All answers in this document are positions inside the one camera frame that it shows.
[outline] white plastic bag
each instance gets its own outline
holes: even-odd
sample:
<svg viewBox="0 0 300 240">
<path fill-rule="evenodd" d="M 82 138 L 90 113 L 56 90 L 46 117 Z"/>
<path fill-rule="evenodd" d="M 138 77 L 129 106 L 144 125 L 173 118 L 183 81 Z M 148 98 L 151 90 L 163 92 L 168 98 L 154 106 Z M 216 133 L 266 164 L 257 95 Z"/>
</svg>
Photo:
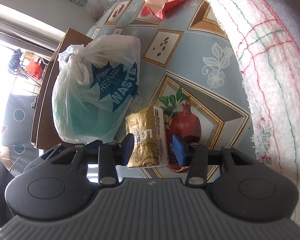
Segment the white plastic bag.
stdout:
<svg viewBox="0 0 300 240">
<path fill-rule="evenodd" d="M 139 85 L 140 40 L 104 35 L 59 54 L 52 113 L 70 143 L 113 140 Z"/>
</svg>

